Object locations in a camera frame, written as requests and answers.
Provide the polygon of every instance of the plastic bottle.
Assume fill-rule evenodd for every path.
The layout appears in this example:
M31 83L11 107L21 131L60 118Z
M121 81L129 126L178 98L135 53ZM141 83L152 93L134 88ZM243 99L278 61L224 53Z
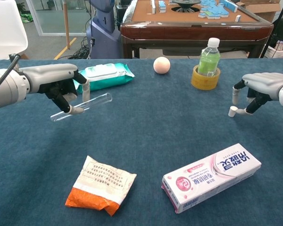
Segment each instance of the plastic bottle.
M220 39L210 38L208 47L201 51L198 73L204 76L214 76L218 62L220 60L220 52L218 46Z

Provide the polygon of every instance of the ball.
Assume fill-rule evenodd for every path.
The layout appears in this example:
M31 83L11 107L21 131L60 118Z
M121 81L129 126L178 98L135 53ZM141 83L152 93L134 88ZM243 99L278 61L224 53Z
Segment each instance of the ball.
M154 61L153 68L158 74L165 74L170 70L170 61L166 57L159 57Z

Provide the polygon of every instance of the robotic arm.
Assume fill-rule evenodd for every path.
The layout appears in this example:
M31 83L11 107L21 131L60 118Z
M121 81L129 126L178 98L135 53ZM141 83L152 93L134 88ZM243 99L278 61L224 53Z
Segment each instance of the robotic arm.
M7 75L8 69L0 69L0 108L20 102L27 94L44 93L60 110L68 114L82 113L83 109L72 107L68 102L77 98L73 79L82 84L83 102L90 99L89 82L73 64L42 65L18 68L16 65Z
M250 104L245 109L231 108L235 113L252 115L267 101L272 100L280 101L280 104L283 106L283 74L281 73L255 73L244 75L242 80L233 86L234 105L238 104L238 94L244 87L249 88L247 100Z

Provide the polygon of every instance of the blue tablecloth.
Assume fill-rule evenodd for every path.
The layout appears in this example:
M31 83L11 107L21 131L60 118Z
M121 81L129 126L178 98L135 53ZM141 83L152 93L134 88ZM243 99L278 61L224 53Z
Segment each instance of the blue tablecloth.
M153 60L20 61L21 67L122 62L136 78L99 90L113 101L52 122L59 109L45 95L28 95L0 109L0 226L283 226L283 107L268 102L253 116L228 117L232 86L246 73L283 73L283 59L221 60L216 89L191 86L197 60L171 60L166 75ZM9 61L0 61L6 68ZM239 107L245 107L247 89ZM259 161L252 177L175 214L160 188L164 174L236 143ZM113 217L105 211L64 206L86 156L136 173Z

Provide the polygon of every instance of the toothpaste box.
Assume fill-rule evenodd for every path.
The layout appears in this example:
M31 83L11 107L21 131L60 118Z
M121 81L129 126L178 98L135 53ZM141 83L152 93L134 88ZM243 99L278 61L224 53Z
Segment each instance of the toothpaste box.
M181 213L252 176L261 163L240 144L167 173L162 189Z

